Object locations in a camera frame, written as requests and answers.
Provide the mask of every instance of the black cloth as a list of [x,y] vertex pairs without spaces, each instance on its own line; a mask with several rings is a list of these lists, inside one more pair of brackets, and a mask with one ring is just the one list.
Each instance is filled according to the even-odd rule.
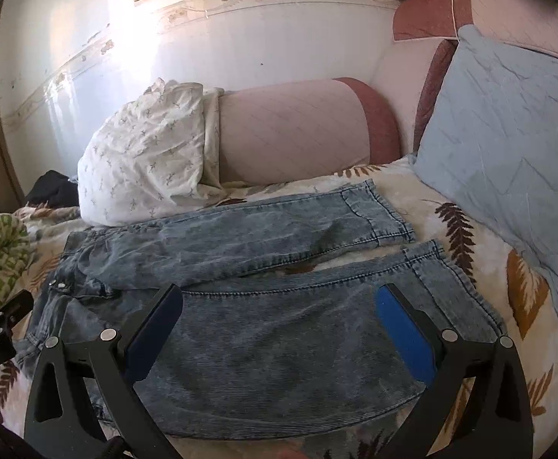
[[48,171],[36,180],[26,201],[33,205],[47,203],[49,208],[78,207],[77,184],[70,182],[64,174]]

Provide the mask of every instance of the wall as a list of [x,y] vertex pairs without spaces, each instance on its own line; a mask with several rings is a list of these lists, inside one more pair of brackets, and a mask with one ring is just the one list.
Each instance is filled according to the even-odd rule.
[[[25,193],[49,169],[75,174],[91,134],[158,76],[228,90],[366,81],[391,40],[393,11],[364,0],[286,2],[158,26],[163,9],[181,1],[5,0],[0,113]],[[101,60],[73,70],[91,49]]]

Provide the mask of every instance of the white pillow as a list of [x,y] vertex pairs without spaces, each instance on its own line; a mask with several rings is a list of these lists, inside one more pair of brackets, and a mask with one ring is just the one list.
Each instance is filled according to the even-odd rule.
[[219,182],[219,97],[162,79],[92,136],[79,160],[79,205],[92,225],[121,226],[198,210]]

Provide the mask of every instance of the floral wallpaper border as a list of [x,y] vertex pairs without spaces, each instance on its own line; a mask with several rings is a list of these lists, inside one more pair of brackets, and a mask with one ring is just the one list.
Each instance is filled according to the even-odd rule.
[[[157,10],[151,15],[156,18],[156,32],[163,35],[188,22],[206,19],[214,15],[235,10],[243,10],[267,5],[291,5],[295,3],[345,3],[394,10],[395,0],[182,0]],[[5,133],[11,133],[51,97],[55,97],[64,87],[78,76],[97,64],[109,59],[112,50],[119,47],[119,40],[107,26],[79,53],[57,69],[25,101],[11,113],[1,113]]]

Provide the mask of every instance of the blue denim jeans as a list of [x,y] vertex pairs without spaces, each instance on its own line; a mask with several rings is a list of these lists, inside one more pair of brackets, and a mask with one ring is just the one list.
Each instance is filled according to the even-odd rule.
[[[273,439],[363,423],[424,390],[375,315],[380,285],[396,284],[439,329],[465,339],[495,340],[499,316],[434,241],[332,269],[259,273],[414,241],[370,181],[74,233],[36,301],[18,364],[31,374],[49,336],[76,342],[119,328],[173,282],[182,317],[135,385],[165,433]],[[110,420],[94,388],[91,397]]]

